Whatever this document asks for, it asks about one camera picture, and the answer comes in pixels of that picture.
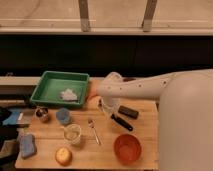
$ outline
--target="small cup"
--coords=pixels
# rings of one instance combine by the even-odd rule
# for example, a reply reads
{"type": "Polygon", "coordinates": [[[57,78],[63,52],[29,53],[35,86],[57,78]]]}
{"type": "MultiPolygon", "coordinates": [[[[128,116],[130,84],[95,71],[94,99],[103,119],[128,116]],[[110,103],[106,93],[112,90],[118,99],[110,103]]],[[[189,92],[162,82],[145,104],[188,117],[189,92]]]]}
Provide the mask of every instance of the small cup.
{"type": "Polygon", "coordinates": [[[68,125],[71,122],[70,111],[67,108],[60,108],[56,112],[56,118],[62,125],[68,125]]]}
{"type": "Polygon", "coordinates": [[[80,145],[81,143],[81,127],[78,124],[70,124],[64,128],[64,138],[71,145],[80,145]]]}
{"type": "Polygon", "coordinates": [[[35,114],[41,122],[47,122],[50,120],[48,108],[46,108],[46,107],[38,107],[35,111],[35,114]]]}

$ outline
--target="small pot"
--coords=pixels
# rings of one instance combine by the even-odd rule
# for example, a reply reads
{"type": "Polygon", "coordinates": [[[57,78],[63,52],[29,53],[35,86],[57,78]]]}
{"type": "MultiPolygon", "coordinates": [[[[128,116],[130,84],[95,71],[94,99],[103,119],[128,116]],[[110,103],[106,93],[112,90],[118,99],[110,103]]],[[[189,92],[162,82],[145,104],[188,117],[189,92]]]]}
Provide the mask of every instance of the small pot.
{"type": "Polygon", "coordinates": [[[41,122],[47,122],[50,120],[48,108],[46,108],[46,107],[38,107],[35,111],[35,114],[41,122]]]}

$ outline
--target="orange object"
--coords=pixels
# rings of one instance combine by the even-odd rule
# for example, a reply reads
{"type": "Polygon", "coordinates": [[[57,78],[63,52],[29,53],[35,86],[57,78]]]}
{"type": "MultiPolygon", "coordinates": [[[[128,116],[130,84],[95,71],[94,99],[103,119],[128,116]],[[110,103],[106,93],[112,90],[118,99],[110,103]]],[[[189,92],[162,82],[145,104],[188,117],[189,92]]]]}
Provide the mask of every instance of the orange object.
{"type": "Polygon", "coordinates": [[[122,164],[129,165],[140,157],[142,148],[136,137],[130,134],[123,134],[115,140],[114,151],[122,164]]]}
{"type": "Polygon", "coordinates": [[[72,160],[72,153],[66,147],[59,148],[55,153],[55,159],[60,165],[67,166],[72,160]]]}

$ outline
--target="blue cup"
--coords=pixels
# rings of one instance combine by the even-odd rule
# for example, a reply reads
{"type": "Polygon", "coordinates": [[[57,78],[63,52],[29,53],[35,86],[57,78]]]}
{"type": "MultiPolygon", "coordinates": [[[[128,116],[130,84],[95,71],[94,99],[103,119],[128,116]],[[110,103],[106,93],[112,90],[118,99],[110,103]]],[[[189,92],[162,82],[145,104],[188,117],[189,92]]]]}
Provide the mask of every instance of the blue cup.
{"type": "Polygon", "coordinates": [[[56,118],[62,125],[68,125],[71,123],[70,111],[67,108],[60,108],[56,112],[56,118]]]}

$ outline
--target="blue sponge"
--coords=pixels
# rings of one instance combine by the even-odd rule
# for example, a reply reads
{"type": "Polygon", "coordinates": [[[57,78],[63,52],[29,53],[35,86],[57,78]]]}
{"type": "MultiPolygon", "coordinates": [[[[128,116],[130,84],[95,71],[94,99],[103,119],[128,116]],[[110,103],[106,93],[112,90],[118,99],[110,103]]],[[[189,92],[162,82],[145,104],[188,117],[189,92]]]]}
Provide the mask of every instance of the blue sponge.
{"type": "Polygon", "coordinates": [[[20,139],[21,157],[26,159],[36,154],[37,148],[35,145],[35,137],[32,134],[27,134],[20,139]]]}

